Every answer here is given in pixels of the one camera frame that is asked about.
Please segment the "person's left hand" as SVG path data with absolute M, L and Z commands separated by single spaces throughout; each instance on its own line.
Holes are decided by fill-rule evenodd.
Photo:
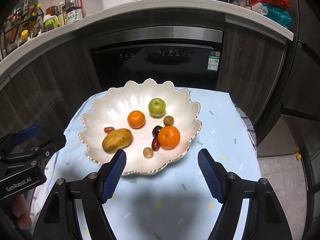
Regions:
M 5 205 L 9 208 L 15 218 L 15 223 L 7 216 L 10 225 L 13 228 L 20 228 L 21 230 L 28 230 L 32 226 L 30 212 L 23 194 L 14 196 L 5 201 Z

